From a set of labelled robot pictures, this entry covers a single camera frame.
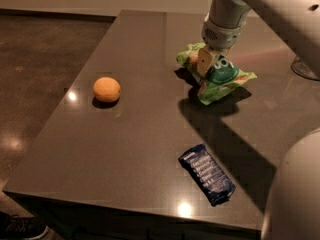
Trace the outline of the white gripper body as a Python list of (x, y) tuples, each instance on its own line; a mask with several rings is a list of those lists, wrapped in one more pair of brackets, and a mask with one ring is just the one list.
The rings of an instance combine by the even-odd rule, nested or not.
[(214, 50), (227, 50), (238, 39), (243, 25), (236, 28), (221, 27), (215, 24), (209, 15), (206, 15), (202, 27), (201, 36), (203, 41)]

